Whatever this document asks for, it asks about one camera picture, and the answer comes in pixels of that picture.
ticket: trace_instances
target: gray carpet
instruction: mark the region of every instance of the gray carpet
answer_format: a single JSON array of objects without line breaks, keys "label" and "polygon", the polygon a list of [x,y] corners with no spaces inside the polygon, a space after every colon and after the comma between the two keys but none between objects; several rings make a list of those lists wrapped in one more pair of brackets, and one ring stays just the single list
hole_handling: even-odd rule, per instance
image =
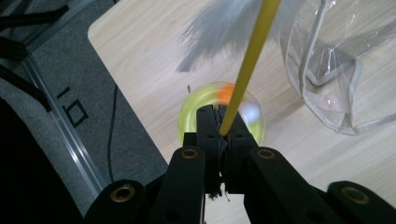
[{"label": "gray carpet", "polygon": [[[32,1],[27,12],[55,9],[64,2],[67,3]],[[116,86],[91,46],[87,32],[90,25],[113,5],[111,0],[92,1],[32,52],[51,95],[68,114],[69,121],[106,184],[110,183],[107,141]],[[39,25],[12,32],[5,30],[2,36],[26,41],[31,34],[46,27]],[[6,63],[27,79],[28,75],[19,63],[1,63]],[[67,151],[56,121],[36,100],[1,79],[0,96],[24,120],[69,189],[81,214],[85,215],[94,197]],[[147,184],[162,175],[167,164],[120,91],[116,102],[111,144],[114,179],[132,179]]]}]

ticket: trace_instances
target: brass screw hole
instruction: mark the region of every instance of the brass screw hole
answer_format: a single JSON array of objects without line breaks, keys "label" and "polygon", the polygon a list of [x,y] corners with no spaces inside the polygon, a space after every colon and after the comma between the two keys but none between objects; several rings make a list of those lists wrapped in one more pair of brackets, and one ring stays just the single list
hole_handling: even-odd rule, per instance
[{"label": "brass screw hole", "polygon": [[115,203],[125,203],[134,197],[134,187],[124,185],[111,192],[111,200]]},{"label": "brass screw hole", "polygon": [[261,149],[258,152],[259,156],[263,159],[271,160],[275,157],[274,152],[268,150],[268,149]]},{"label": "brass screw hole", "polygon": [[198,152],[195,149],[184,149],[181,151],[181,156],[185,159],[193,159],[198,156]]},{"label": "brass screw hole", "polygon": [[343,187],[341,188],[341,193],[354,203],[367,204],[370,202],[370,198],[367,194],[353,187]]}]

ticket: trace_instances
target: black object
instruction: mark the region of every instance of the black object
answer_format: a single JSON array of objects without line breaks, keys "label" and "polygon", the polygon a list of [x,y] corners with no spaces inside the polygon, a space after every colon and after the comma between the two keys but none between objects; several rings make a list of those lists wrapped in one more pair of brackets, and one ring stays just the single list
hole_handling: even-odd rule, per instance
[{"label": "black object", "polygon": [[[0,17],[0,31],[12,27],[51,23],[57,21],[68,9],[69,7],[65,5],[49,12],[3,16]],[[29,52],[23,43],[0,37],[0,58],[20,62],[28,55]],[[35,97],[47,111],[50,111],[50,104],[48,103],[47,97],[36,86],[20,78],[3,65],[0,66],[0,77],[20,90]]]},{"label": "black object", "polygon": [[0,98],[0,223],[80,223],[82,215],[26,125]]},{"label": "black object", "polygon": [[[166,174],[145,186],[146,194],[129,198],[140,206],[111,202],[106,191],[84,222],[114,223],[112,218],[137,213],[117,223],[204,223],[204,196],[221,194],[224,183],[229,193],[245,195],[251,223],[396,223],[396,210],[363,186],[335,182],[328,192],[310,186],[278,151],[257,146],[239,114],[222,138],[218,128],[224,112],[222,105],[197,110],[197,133],[185,133],[184,146],[174,153]],[[120,186],[115,182],[108,188]],[[124,207],[104,212],[104,206]],[[103,221],[92,222],[96,216]]]}]

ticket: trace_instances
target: translucent ball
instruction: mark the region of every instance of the translucent ball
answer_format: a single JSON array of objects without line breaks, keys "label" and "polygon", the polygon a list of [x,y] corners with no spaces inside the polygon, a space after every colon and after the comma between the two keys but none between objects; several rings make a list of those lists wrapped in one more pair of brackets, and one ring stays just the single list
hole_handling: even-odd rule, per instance
[{"label": "translucent ball", "polygon": [[[233,84],[212,82],[197,88],[184,101],[181,107],[177,128],[178,139],[183,144],[184,133],[196,133],[196,111],[204,105],[228,105],[233,94]],[[262,146],[265,136],[265,120],[262,107],[248,91],[238,108],[242,120],[253,135],[256,143]]]}]

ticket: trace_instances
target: floor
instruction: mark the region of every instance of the floor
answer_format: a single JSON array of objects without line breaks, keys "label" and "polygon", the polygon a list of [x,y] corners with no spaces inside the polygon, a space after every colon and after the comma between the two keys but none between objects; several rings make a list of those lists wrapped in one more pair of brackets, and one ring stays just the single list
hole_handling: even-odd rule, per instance
[{"label": "floor", "polygon": [[65,4],[69,10],[55,23],[0,32],[30,52],[22,62],[0,63],[42,90],[51,111],[3,79],[0,97],[26,123],[85,215],[113,180],[147,184],[167,164],[88,41],[90,25],[116,1],[2,1],[0,15]]}]

